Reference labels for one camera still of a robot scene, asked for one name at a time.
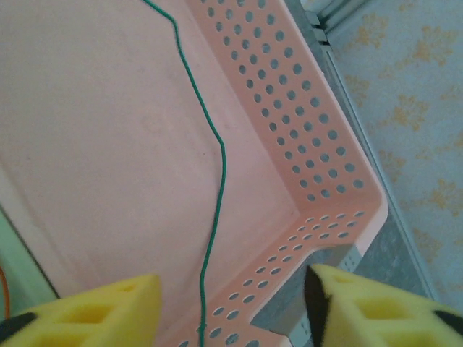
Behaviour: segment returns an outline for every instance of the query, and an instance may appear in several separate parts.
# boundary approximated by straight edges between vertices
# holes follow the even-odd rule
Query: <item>patterned wallpaper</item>
[[[462,23],[462,0],[373,0],[329,40],[441,298],[463,312]]]

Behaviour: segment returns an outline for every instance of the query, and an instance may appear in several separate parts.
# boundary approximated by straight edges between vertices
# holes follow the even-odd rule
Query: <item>perforated basket wall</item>
[[[364,252],[386,219],[385,197],[283,0],[188,4],[300,212],[210,298],[207,346],[290,346],[251,319],[316,249]],[[196,346],[198,322],[163,346]]]
[[[364,252],[383,191],[283,0],[156,3],[227,149],[207,346],[288,346],[251,319],[315,250]],[[221,160],[170,23],[135,0],[0,16],[2,207],[60,295],[157,273],[156,345],[196,346]]]

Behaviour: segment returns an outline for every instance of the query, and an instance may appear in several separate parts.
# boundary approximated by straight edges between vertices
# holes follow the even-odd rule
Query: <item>pink plastic basket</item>
[[[290,346],[251,319],[315,250],[365,252],[385,195],[283,0],[158,4],[179,22],[229,159],[207,346],[234,334],[233,346]],[[1,164],[21,196],[5,209],[61,295],[156,272],[157,343],[196,346],[221,161],[170,23],[141,1],[3,11],[20,48],[1,53]]]

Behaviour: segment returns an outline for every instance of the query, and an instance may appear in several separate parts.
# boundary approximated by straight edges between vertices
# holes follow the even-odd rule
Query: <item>green cable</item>
[[[170,23],[172,23],[172,26],[174,27],[175,41],[177,43],[177,50],[179,51],[180,59],[182,60],[185,70],[187,70],[188,77],[190,78],[190,82],[193,86],[193,89],[195,90],[196,97],[200,102],[201,108],[203,109],[203,112],[204,112],[205,118],[208,121],[209,127],[211,128],[212,132],[216,136],[218,143],[220,144],[220,149],[221,149],[221,154],[222,154],[222,176],[221,176],[221,181],[220,181],[220,189],[217,195],[216,211],[214,212],[214,221],[212,224],[211,236],[209,237],[208,248],[205,251],[203,267],[201,268],[201,274],[200,274],[201,323],[200,323],[198,332],[199,332],[199,346],[204,347],[204,330],[205,330],[205,319],[206,319],[206,314],[207,314],[204,278],[205,278],[205,272],[208,269],[209,258],[211,257],[212,246],[213,246],[214,239],[217,233],[218,218],[220,216],[222,199],[224,198],[225,181],[226,181],[225,143],[222,140],[220,134],[217,132],[217,129],[214,126],[214,123],[212,122],[208,109],[205,107],[203,97],[201,96],[201,93],[196,85],[196,81],[195,81],[195,78],[193,77],[193,73],[191,72],[190,66],[188,65],[187,59],[185,58],[185,55],[183,53],[182,43],[180,42],[179,26],[177,24],[177,21],[169,13],[167,13],[162,8],[155,5],[150,0],[142,0],[142,1],[146,3],[149,7],[157,11],[164,18],[168,19]]]

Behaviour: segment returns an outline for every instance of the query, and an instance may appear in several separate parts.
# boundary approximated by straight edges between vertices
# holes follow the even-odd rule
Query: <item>orange wire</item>
[[[3,294],[5,297],[5,318],[9,318],[9,291],[8,291],[8,283],[7,283],[7,277],[5,276],[5,273],[1,269],[0,266],[0,280],[1,280],[1,286],[3,287]]]

